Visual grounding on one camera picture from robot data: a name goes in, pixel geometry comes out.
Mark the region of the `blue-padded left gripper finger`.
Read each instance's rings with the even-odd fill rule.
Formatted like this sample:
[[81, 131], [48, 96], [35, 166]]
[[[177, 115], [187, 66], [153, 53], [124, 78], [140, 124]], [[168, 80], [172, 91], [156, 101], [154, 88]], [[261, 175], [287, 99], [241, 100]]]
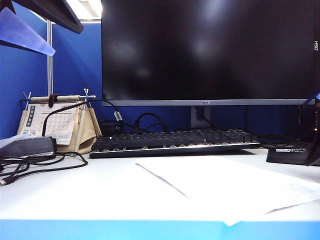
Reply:
[[0, 12], [0, 44], [53, 56], [55, 50], [8, 7]]

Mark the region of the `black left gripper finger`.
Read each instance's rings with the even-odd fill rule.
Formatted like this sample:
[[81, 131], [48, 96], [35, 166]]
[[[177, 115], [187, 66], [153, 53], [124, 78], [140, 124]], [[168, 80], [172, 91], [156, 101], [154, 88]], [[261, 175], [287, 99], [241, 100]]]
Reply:
[[80, 34], [84, 27], [66, 0], [15, 0], [36, 14]]

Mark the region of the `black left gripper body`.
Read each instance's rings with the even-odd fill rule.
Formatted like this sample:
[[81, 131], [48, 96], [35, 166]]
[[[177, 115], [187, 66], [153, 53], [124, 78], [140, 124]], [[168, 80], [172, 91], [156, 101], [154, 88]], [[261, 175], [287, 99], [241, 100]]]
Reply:
[[16, 14], [14, 6], [12, 4], [11, 0], [0, 0], [0, 12], [5, 9], [8, 8], [9, 10], [11, 10], [14, 14]]

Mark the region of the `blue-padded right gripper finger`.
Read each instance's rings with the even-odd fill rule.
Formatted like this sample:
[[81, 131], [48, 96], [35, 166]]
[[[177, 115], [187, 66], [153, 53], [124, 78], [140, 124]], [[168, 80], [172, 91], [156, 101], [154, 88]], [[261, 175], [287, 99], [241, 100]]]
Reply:
[[305, 164], [314, 165], [320, 159], [320, 94], [315, 96], [315, 134]]

